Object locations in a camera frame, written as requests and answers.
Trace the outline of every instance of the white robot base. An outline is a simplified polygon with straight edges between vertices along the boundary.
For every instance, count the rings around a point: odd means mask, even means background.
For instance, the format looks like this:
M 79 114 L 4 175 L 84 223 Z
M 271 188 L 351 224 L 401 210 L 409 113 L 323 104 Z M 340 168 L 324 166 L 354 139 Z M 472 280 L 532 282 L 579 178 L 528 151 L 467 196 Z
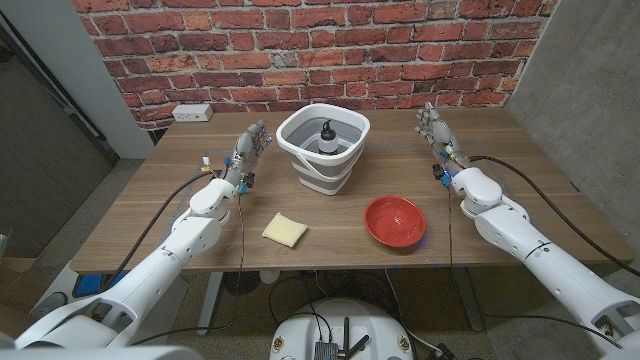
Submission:
M 350 298 L 318 300 L 313 307 L 329 323 L 331 339 L 327 324 L 318 318 L 323 342 L 319 341 L 316 317 L 309 305 L 304 306 L 276 330 L 270 360 L 413 359 L 406 331 L 380 308 Z

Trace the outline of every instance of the bottle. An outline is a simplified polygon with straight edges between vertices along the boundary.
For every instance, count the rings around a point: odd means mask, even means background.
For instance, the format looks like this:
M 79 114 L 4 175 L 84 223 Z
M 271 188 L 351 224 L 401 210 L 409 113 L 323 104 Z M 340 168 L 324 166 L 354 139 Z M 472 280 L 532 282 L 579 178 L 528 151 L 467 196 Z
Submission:
M 336 136 L 336 131 L 329 126 L 330 121 L 327 120 L 322 124 L 320 141 L 318 142 L 321 155 L 338 155 L 338 137 Z

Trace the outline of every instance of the bucket handle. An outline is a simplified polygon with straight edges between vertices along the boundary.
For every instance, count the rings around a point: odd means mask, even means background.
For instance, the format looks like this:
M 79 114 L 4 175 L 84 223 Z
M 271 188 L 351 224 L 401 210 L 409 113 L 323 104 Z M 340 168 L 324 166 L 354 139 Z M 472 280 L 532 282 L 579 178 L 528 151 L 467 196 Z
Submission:
M 307 169 L 313 171 L 316 174 L 317 177 L 323 179 L 324 181 L 337 181 L 337 180 L 340 180 L 341 178 L 343 178 L 349 171 L 351 171 L 351 168 L 353 167 L 353 165 L 355 165 L 356 161 L 358 161 L 358 159 L 360 158 L 360 155 L 362 155 L 363 151 L 364 151 L 364 145 L 362 145 L 360 147 L 360 151 L 358 152 L 358 155 L 353 157 L 353 159 L 351 160 L 349 165 L 344 168 L 344 171 L 342 171 L 340 173 L 340 175 L 335 176 L 335 177 L 326 176 L 326 175 L 321 174 L 313 165 L 311 165 L 311 163 L 309 161 L 307 161 L 307 159 L 305 159 L 302 155 L 300 155 L 299 152 L 296 153 L 296 157 L 298 158 L 298 160 L 300 160 L 300 162 L 304 166 L 307 167 Z

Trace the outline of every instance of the gray wall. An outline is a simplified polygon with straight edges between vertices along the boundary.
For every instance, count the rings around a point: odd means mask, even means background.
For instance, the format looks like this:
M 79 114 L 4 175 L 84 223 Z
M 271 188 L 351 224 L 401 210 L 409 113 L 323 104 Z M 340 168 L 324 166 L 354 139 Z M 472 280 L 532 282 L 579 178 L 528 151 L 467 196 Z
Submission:
M 70 0 L 2 0 L 0 9 L 120 157 L 151 152 Z
M 636 254 L 639 19 L 637 1 L 563 0 L 506 105 Z

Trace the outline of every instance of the wooden table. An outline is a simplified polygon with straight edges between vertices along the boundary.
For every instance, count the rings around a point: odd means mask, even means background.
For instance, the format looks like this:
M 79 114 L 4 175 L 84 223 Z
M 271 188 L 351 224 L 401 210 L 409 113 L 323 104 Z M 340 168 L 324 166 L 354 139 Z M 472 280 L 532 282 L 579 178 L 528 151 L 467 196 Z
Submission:
M 371 132 L 351 178 L 335 196 L 300 184 L 287 154 L 274 141 L 260 158 L 256 183 L 242 197 L 245 219 L 245 270 L 430 267 L 449 265 L 448 194 L 431 174 L 436 161 L 413 128 L 416 110 L 363 111 Z M 262 118 L 275 140 L 278 126 L 291 113 L 215 114 L 207 123 L 175 123 L 142 164 L 71 262 L 80 273 L 114 271 L 148 221 L 171 192 L 198 170 L 209 154 L 222 167 L 237 136 Z M 529 175 L 586 234 L 622 260 L 633 252 L 589 201 L 553 164 L 503 109 L 443 109 L 442 117 L 455 131 L 463 151 L 503 159 Z M 523 205 L 532 222 L 552 241 L 581 261 L 605 261 L 540 199 L 517 175 L 497 164 L 474 165 Z M 153 227 L 128 265 L 136 265 L 166 235 L 168 224 L 184 211 L 188 198 L 206 184 L 199 180 L 187 195 L 178 195 Z M 394 194 L 416 203 L 427 220 L 427 238 L 410 249 L 394 249 L 377 242 L 363 223 L 365 206 L 379 195 Z M 482 239 L 452 198 L 453 263 L 507 265 L 518 263 Z M 293 249 L 261 236 L 277 213 L 309 225 Z M 190 263 L 187 271 L 237 270 L 241 231 L 237 208 L 218 243 Z

